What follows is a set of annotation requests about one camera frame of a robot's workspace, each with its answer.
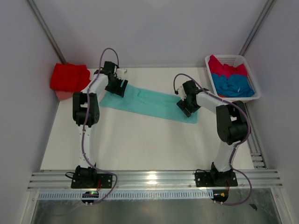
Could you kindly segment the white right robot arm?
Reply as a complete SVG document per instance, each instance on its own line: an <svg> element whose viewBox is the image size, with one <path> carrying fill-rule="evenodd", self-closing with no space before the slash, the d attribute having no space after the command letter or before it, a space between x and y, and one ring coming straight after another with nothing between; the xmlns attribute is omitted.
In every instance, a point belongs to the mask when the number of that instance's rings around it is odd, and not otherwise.
<svg viewBox="0 0 299 224"><path fill-rule="evenodd" d="M214 96L208 89L197 87L192 80L183 83L174 92L181 98L177 106L188 118L202 107L216 116L220 148L209 171L195 171L196 186L237 186L235 170L232 167L233 159L237 148L247 140L251 132L244 103L226 102Z"/></svg>

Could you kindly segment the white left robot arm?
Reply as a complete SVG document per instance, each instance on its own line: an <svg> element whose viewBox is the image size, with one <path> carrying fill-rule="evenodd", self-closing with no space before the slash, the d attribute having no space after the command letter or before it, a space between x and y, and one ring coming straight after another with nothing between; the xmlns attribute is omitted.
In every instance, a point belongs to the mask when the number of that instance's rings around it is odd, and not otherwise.
<svg viewBox="0 0 299 224"><path fill-rule="evenodd" d="M113 62L104 62L104 66L94 73L90 83L81 91L73 94L72 117L79 128L81 152L79 163L72 175L71 188L95 188L100 182L96 163L98 152L94 146L95 126L100 119L98 96L102 91L124 97L128 80L126 69Z"/></svg>

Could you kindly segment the teal t shirt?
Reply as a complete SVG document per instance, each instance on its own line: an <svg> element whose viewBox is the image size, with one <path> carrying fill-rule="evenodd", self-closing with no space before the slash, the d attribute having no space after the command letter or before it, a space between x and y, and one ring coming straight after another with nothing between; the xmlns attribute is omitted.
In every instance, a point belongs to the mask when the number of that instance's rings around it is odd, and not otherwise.
<svg viewBox="0 0 299 224"><path fill-rule="evenodd" d="M124 96L106 92L99 105L188 124L198 122L198 112L187 117L177 106L181 98L175 95L127 85Z"/></svg>

